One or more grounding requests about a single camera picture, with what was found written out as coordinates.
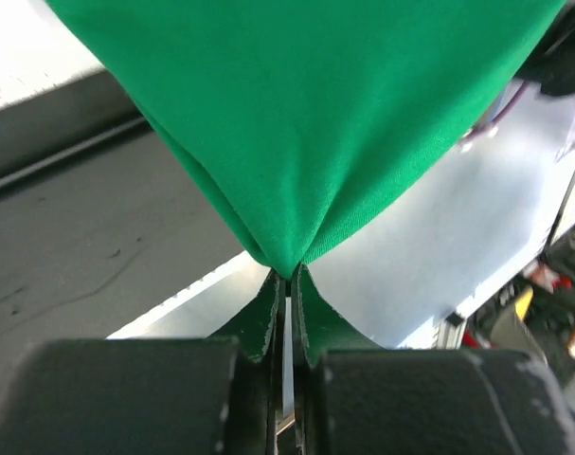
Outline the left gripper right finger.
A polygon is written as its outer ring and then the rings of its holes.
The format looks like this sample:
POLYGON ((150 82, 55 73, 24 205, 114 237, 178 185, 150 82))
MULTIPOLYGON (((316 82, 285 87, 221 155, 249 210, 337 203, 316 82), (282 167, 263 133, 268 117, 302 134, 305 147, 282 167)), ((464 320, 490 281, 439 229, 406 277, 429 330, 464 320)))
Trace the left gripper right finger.
POLYGON ((385 349, 291 279, 296 437, 305 454, 575 454, 548 366, 512 350, 385 349))

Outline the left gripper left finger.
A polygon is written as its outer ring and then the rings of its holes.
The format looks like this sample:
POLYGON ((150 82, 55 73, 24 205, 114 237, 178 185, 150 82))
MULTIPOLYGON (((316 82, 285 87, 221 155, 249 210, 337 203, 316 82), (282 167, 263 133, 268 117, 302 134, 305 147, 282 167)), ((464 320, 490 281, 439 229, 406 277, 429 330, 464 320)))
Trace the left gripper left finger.
POLYGON ((211 336, 65 339, 31 351, 0 393, 0 454, 272 454, 285 282, 211 336))

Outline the green t shirt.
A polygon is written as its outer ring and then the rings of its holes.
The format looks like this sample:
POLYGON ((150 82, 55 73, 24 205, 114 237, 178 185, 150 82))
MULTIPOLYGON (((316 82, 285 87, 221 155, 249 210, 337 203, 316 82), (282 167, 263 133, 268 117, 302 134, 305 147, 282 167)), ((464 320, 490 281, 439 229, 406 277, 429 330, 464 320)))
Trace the green t shirt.
POLYGON ((243 247, 290 277, 480 118, 560 1, 53 1, 243 247))

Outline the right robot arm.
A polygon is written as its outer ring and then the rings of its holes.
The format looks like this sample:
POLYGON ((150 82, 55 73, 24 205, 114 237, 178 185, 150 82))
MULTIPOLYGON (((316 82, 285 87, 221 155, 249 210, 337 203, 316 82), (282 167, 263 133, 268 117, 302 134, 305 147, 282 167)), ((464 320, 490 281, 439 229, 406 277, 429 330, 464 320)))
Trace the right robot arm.
POLYGON ((547 97, 575 96, 575 1, 561 9, 515 77, 547 97))

